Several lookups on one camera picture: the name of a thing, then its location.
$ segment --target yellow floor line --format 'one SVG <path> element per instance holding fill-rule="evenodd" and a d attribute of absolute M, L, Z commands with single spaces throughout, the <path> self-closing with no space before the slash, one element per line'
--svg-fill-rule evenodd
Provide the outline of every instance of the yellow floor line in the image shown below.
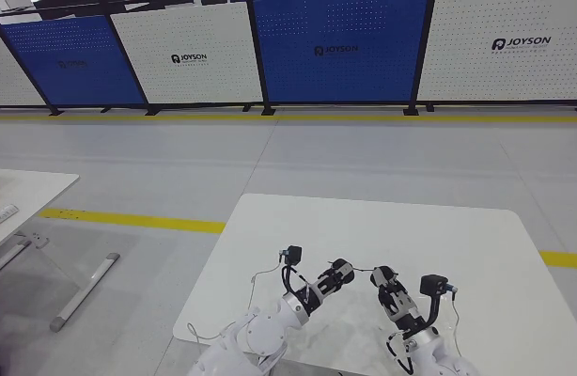
<path fill-rule="evenodd" d="M 543 262 L 548 266 L 577 269 L 577 253 L 564 253 L 554 251 L 540 251 Z"/>
<path fill-rule="evenodd" d="M 42 218 L 68 219 L 72 221 L 97 222 L 121 226 L 166 228 L 181 231 L 208 232 L 211 234 L 221 234 L 226 225 L 222 222 L 205 222 L 193 219 L 164 218 L 102 211 L 74 211 L 57 208 L 45 209 L 39 216 Z M 577 254 L 554 251 L 539 251 L 539 253 L 548 266 L 577 269 Z"/>
<path fill-rule="evenodd" d="M 221 234 L 225 223 L 205 222 L 192 219 L 151 217 L 146 215 L 120 214 L 101 211 L 72 211 L 67 209 L 46 209 L 39 214 L 42 218 L 70 219 L 72 221 L 98 222 L 112 225 L 155 227 L 182 231 L 209 232 Z"/>
<path fill-rule="evenodd" d="M 0 115 L 0 121 L 175 121 L 175 120 L 233 120 L 233 121 L 416 121 L 416 122 L 489 122 L 489 123 L 577 123 L 577 116 L 538 117 L 538 116 L 419 116 L 404 117 L 399 115 L 158 115 L 145 117 L 142 115 L 62 115 L 58 117 Z"/>

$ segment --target metal table leg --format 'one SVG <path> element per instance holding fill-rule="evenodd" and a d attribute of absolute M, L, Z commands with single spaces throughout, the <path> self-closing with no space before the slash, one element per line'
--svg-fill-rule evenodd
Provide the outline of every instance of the metal table leg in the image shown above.
<path fill-rule="evenodd" d="M 21 239 L 13 246 L 6 254 L 0 258 L 0 270 L 5 267 L 15 256 L 19 255 L 29 244 L 31 244 L 27 239 Z"/>
<path fill-rule="evenodd" d="M 75 310 L 80 306 L 88 294 L 97 286 L 97 283 L 101 278 L 107 273 L 111 265 L 113 265 L 116 260 L 119 259 L 118 253 L 110 253 L 109 256 L 102 262 L 101 266 L 97 271 L 90 277 L 88 285 L 76 292 L 76 294 L 71 298 L 70 302 L 65 305 L 61 313 L 59 313 L 55 319 L 51 322 L 51 330 L 55 333 L 61 330 L 63 325 L 67 322 L 70 316 L 75 312 Z"/>

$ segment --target white desk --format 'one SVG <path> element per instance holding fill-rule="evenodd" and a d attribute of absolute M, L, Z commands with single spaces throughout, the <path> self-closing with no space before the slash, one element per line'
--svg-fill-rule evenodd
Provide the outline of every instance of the white desk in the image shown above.
<path fill-rule="evenodd" d="M 357 268 L 389 265 L 416 296 L 424 274 L 460 288 L 458 340 L 484 376 L 577 375 L 577 323 L 521 220 L 512 211 L 291 196 L 245 195 L 174 326 L 209 337 L 246 312 L 251 276 L 271 269 L 277 252 L 303 247 L 297 269 L 315 280 L 327 261 Z M 254 306 L 275 310 L 279 273 L 257 279 Z M 416 299 L 428 316 L 428 298 Z M 436 325 L 453 321 L 443 302 Z M 405 374 L 387 357 L 396 331 L 377 301 L 369 274 L 324 301 L 301 331 L 288 335 L 285 359 L 369 376 Z"/>
<path fill-rule="evenodd" d="M 18 171 L 0 169 L 0 210 L 8 204 L 19 208 L 19 212 L 0 224 L 0 245 L 12 237 L 30 218 L 67 191 L 80 177 L 73 174 L 56 174 L 50 172 Z M 24 250 L 32 238 L 24 238 L 0 258 L 0 270 L 17 254 Z M 119 257 L 110 254 L 92 275 L 85 286 L 71 299 L 61 313 L 51 323 L 51 329 L 58 332 L 67 319 L 82 303 L 102 276 Z"/>

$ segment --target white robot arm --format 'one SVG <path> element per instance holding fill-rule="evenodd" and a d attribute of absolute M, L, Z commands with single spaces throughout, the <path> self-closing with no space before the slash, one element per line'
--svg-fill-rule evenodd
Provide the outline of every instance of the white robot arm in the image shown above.
<path fill-rule="evenodd" d="M 420 376 L 479 376 L 475 366 L 468 360 L 453 356 L 447 352 L 444 339 L 432 326 L 439 315 L 441 295 L 458 289 L 447 283 L 447 278 L 440 275 L 425 275 L 420 283 L 420 292 L 430 297 L 430 315 L 425 321 L 413 299 L 403 285 L 397 280 L 398 274 L 388 266 L 374 268 L 370 281 L 379 289 L 379 301 L 389 319 L 403 333 L 403 345 L 408 354 L 408 365 L 398 360 L 399 365 L 410 375 L 413 365 L 418 368 Z M 397 357 L 387 339 L 387 349 Z"/>
<path fill-rule="evenodd" d="M 351 264 L 340 258 L 320 275 L 316 283 L 306 284 L 295 291 L 289 279 L 291 272 L 296 273 L 293 266 L 301 260 L 301 248 L 291 246 L 283 255 L 286 265 L 282 268 L 282 280 L 287 292 L 278 300 L 277 312 L 267 315 L 261 314 L 257 307 L 251 308 L 203 352 L 188 376 L 266 375 L 287 351 L 287 329 L 301 329 L 328 295 L 339 291 L 354 278 Z M 237 335 L 242 329 L 246 329 L 249 349 L 259 357 L 257 364 L 253 364 L 239 346 Z"/>

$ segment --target gray floor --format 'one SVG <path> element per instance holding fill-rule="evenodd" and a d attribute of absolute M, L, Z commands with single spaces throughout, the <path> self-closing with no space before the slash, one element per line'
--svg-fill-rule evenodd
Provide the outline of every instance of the gray floor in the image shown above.
<path fill-rule="evenodd" d="M 451 113 L 572 115 L 541 107 L 434 116 Z M 59 208 L 207 221 L 225 222 L 243 193 L 510 209 L 538 249 L 577 253 L 572 123 L 46 118 L 0 123 L 0 167 L 81 175 L 56 201 Z M 187 373 L 197 350 L 172 339 L 172 326 L 216 235 L 46 219 L 33 220 L 28 230 L 44 233 L 52 240 L 47 253 L 72 259 L 87 274 L 109 252 L 122 257 L 58 334 L 48 323 L 75 292 L 70 280 L 32 249 L 0 273 L 0 360 L 7 375 Z M 550 271 L 577 319 L 577 270 Z M 336 372 L 285 362 L 277 373 L 314 374 Z"/>

